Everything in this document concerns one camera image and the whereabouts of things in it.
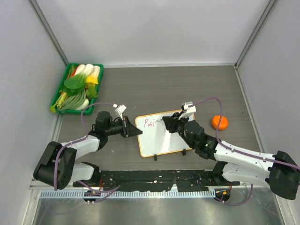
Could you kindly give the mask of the yellow flower vegetable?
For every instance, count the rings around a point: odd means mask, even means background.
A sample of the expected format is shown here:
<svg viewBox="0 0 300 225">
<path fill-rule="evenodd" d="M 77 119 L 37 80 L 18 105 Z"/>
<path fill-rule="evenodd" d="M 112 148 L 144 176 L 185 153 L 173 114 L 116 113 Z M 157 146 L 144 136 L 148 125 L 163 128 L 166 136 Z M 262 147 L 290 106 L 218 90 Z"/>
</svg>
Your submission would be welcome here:
<svg viewBox="0 0 300 225">
<path fill-rule="evenodd" d="M 85 88 L 96 87 L 98 85 L 98 75 L 97 73 L 93 73 L 87 76 Z"/>
</svg>

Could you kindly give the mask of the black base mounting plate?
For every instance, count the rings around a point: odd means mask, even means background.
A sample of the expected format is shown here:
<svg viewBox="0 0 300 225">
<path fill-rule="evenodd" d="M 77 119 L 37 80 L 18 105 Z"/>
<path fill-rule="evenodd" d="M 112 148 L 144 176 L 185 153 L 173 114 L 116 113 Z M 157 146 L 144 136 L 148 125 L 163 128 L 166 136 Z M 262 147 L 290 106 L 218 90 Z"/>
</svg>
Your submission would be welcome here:
<svg viewBox="0 0 300 225">
<path fill-rule="evenodd" d="M 122 192 L 168 192 L 174 184 L 179 192 L 195 192 L 207 191 L 211 186 L 240 184 L 225 181 L 206 170 L 101 171 L 83 182 L 90 187 L 102 187 L 105 191 L 119 186 L 118 191 Z"/>
</svg>

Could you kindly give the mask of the white radish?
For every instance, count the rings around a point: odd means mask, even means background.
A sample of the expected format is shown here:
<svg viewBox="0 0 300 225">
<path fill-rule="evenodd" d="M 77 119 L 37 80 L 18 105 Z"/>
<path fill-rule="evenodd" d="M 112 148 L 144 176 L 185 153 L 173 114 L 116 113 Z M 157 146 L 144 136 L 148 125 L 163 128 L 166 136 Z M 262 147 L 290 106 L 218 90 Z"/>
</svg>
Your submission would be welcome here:
<svg viewBox="0 0 300 225">
<path fill-rule="evenodd" d="M 90 104 L 90 102 L 89 102 L 89 100 L 86 98 L 86 99 L 84 100 L 84 102 L 83 102 L 80 106 L 78 106 L 77 108 L 75 108 L 75 110 L 81 111 L 81 110 L 83 110 L 85 107 L 87 107 L 89 104 Z"/>
</svg>

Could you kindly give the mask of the green long beans bundle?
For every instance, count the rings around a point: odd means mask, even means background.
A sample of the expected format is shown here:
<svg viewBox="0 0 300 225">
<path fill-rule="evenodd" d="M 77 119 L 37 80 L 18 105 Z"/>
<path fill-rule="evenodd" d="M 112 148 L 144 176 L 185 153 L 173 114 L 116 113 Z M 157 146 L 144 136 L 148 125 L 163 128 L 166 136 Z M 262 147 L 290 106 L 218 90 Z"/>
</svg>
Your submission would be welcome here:
<svg viewBox="0 0 300 225">
<path fill-rule="evenodd" d="M 57 107 L 58 111 L 64 110 L 74 110 L 77 107 L 81 106 L 86 99 L 86 91 L 82 90 L 75 96 L 68 97 L 62 104 L 61 107 Z"/>
</svg>

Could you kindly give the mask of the yellow framed whiteboard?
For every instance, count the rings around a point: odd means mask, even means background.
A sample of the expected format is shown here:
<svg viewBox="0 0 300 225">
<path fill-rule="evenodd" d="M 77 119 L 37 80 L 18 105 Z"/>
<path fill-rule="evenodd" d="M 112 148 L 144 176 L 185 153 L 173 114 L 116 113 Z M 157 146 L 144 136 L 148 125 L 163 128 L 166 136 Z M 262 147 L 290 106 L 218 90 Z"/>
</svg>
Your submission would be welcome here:
<svg viewBox="0 0 300 225">
<path fill-rule="evenodd" d="M 135 126 L 142 131 L 138 135 L 140 154 L 143 158 L 153 157 L 154 155 L 170 154 L 180 152 L 183 149 L 191 150 L 178 133 L 169 133 L 162 119 L 163 116 L 171 116 L 181 110 L 173 110 L 138 116 L 135 119 Z"/>
</svg>

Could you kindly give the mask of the orange round toy fruit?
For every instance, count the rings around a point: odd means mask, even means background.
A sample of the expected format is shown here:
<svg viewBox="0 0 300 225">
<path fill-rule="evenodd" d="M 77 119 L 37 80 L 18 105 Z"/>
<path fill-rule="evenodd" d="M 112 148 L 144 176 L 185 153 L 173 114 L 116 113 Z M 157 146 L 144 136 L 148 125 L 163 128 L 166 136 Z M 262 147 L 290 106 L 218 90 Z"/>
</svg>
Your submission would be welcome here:
<svg viewBox="0 0 300 225">
<path fill-rule="evenodd" d="M 214 129 L 217 129 L 217 127 L 219 127 L 219 130 L 225 130 L 228 127 L 229 122 L 226 117 L 223 116 L 222 118 L 220 118 L 219 115 L 216 115 L 211 119 L 211 125 Z"/>
</svg>

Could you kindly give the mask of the green plastic crate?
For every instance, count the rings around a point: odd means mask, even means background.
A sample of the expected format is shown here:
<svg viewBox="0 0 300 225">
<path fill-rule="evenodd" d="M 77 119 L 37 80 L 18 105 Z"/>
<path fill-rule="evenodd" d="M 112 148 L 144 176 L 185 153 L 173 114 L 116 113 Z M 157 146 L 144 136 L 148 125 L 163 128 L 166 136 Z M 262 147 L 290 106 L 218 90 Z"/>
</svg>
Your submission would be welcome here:
<svg viewBox="0 0 300 225">
<path fill-rule="evenodd" d="M 70 96 L 67 95 L 67 93 L 62 92 L 60 90 L 61 85 L 63 84 L 63 82 L 74 76 L 75 70 L 77 69 L 77 67 L 82 64 L 82 63 L 69 63 L 65 69 L 64 75 L 62 76 L 62 79 L 60 81 L 60 84 L 57 88 L 56 93 L 54 94 L 52 103 L 50 105 L 50 112 L 52 113 L 66 113 L 66 114 L 80 114 L 82 112 L 81 111 L 77 111 L 77 110 L 64 110 L 64 111 L 58 111 L 57 107 L 61 107 L 63 102 Z M 90 104 L 95 103 L 96 98 L 98 97 L 98 93 L 99 93 L 99 88 L 100 88 L 100 84 L 101 84 L 101 80 L 103 77 L 103 70 L 104 70 L 104 66 L 102 64 L 92 64 L 94 66 L 99 66 L 100 67 L 100 73 L 98 75 L 98 85 L 94 88 L 94 87 L 89 87 L 89 88 L 84 88 L 84 90 L 86 91 L 86 98 L 89 100 Z"/>
</svg>

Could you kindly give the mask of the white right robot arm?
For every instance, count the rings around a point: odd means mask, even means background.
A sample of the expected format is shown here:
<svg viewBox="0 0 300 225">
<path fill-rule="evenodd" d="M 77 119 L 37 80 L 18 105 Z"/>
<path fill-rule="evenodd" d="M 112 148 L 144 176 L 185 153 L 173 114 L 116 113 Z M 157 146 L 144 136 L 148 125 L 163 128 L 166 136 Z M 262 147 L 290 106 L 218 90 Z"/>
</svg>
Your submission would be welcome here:
<svg viewBox="0 0 300 225">
<path fill-rule="evenodd" d="M 178 133 L 198 156 L 217 162 L 211 174 L 215 184 L 249 183 L 269 188 L 288 200 L 296 198 L 300 168 L 288 153 L 260 153 L 230 145 L 206 134 L 195 120 L 183 118 L 178 112 L 162 120 L 166 130 Z"/>
</svg>

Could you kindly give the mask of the green leafy bok choy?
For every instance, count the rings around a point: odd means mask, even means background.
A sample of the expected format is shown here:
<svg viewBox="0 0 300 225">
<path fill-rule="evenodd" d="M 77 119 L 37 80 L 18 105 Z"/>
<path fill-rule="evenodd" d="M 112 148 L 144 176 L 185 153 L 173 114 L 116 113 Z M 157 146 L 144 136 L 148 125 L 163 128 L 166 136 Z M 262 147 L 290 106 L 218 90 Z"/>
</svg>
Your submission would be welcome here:
<svg viewBox="0 0 300 225">
<path fill-rule="evenodd" d="M 62 92 L 67 93 L 68 96 L 77 95 L 79 92 L 84 90 L 86 84 L 85 73 L 76 74 L 66 79 L 60 87 Z"/>
</svg>

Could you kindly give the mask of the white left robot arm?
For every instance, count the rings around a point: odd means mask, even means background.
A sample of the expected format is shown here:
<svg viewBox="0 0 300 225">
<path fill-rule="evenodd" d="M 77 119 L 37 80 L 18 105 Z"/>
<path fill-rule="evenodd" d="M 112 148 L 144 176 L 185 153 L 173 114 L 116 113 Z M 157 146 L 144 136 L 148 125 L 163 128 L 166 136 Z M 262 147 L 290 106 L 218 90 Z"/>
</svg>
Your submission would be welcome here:
<svg viewBox="0 0 300 225">
<path fill-rule="evenodd" d="M 56 190 L 64 189 L 70 182 L 95 187 L 100 182 L 99 167 L 88 162 L 76 164 L 76 160 L 101 150 L 111 135 L 128 138 L 142 133 L 127 116 L 113 119 L 109 112 L 99 112 L 87 136 L 64 143 L 49 142 L 34 170 L 33 178 Z"/>
</svg>

